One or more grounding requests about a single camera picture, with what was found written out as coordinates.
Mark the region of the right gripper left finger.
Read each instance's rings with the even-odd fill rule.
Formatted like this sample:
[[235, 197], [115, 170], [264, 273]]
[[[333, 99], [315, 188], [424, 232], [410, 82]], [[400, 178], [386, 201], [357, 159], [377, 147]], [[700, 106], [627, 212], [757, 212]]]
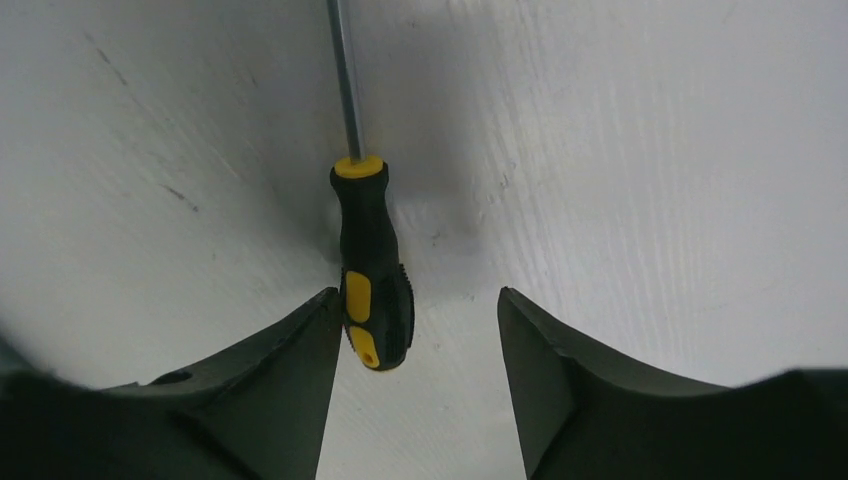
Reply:
[[282, 320], [153, 382], [95, 390], [1, 376], [5, 479], [312, 479], [340, 350], [327, 288]]

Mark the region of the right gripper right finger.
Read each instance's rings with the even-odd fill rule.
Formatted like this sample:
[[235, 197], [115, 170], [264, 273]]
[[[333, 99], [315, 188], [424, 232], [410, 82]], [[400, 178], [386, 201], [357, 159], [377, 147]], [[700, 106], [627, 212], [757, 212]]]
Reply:
[[497, 318], [531, 479], [847, 475], [843, 369], [794, 369], [729, 388], [634, 359], [510, 287]]

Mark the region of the black yellow handled screwdriver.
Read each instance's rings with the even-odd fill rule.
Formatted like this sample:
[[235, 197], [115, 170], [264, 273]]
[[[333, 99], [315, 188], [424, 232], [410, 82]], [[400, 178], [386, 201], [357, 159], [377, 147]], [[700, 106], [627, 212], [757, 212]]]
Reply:
[[329, 1], [327, 9], [348, 145], [348, 155], [330, 171], [341, 211], [342, 318], [362, 364], [389, 371], [411, 347], [414, 297], [386, 199], [389, 166], [365, 150], [346, 3]]

